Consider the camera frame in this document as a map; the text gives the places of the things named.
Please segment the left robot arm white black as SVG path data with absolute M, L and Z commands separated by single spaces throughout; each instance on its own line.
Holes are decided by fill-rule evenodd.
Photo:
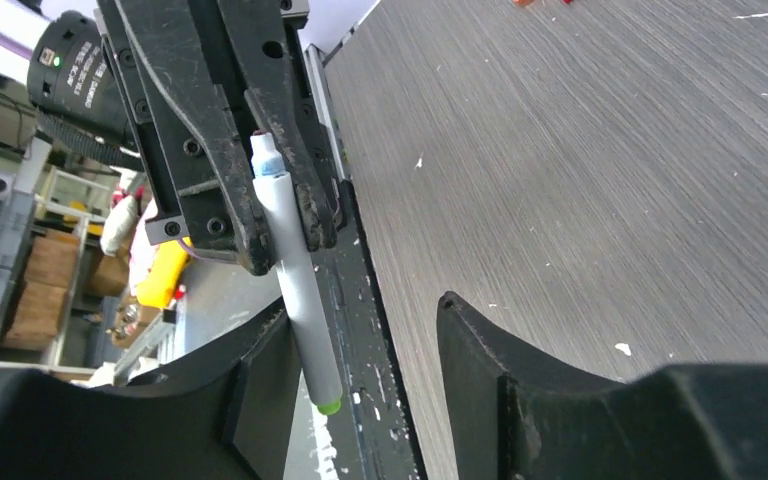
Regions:
M 144 172 L 154 244 L 255 275 L 279 233 L 254 190 L 250 138 L 272 135 L 291 176 L 289 207 L 312 252 L 335 246 L 342 220 L 336 151 L 316 110 L 299 31 L 304 1 L 101 1 L 47 21 L 35 2 L 0 1 L 0 35 L 16 42 L 17 79 L 44 131 L 99 162 Z

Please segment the yellow object outside cell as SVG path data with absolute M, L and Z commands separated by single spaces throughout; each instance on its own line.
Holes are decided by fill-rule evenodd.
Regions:
M 189 258 L 188 251 L 177 240 L 159 246 L 134 240 L 130 249 L 129 287 L 137 302 L 164 309 L 179 298 L 179 277 Z

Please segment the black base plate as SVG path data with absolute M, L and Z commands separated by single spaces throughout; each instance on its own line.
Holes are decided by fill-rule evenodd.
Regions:
M 424 479 L 425 463 L 380 288 L 348 180 L 339 192 L 337 244 L 313 257 L 344 395 L 313 415 L 321 479 Z

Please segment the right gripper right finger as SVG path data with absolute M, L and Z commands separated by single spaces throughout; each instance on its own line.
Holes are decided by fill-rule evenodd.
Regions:
M 463 479 L 768 479 L 768 364 L 671 364 L 624 384 L 453 292 L 437 331 Z

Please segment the aluminium frame rail left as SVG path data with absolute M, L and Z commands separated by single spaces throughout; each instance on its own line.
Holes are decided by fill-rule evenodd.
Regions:
M 306 74 L 313 101 L 317 111 L 317 118 L 324 128 L 329 148 L 330 159 L 333 166 L 332 183 L 336 190 L 340 184 L 349 177 L 346 166 L 345 151 L 336 118 L 330 90 L 325 75 L 325 54 L 314 44 L 309 44 L 303 52 Z

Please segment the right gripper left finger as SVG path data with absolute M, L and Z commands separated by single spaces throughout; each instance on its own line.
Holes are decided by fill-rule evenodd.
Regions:
M 299 374 L 279 305 L 120 387 L 0 368 L 0 479 L 280 479 Z

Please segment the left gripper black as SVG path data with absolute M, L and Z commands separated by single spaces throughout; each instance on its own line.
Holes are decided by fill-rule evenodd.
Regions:
M 308 1 L 102 1 L 107 64 L 157 205 L 152 244 L 189 240 L 196 253 L 254 275 L 286 233 L 255 184 L 259 145 L 273 140 L 288 171 L 280 205 L 302 247 L 334 247 L 342 223 L 339 157 L 320 54 L 299 33 Z

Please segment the white pen green end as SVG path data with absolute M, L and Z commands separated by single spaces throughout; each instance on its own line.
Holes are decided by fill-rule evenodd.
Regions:
M 277 279 L 291 321 L 310 401 L 323 415 L 341 407 L 343 387 L 293 181 L 270 133 L 250 137 L 253 186 L 266 216 Z

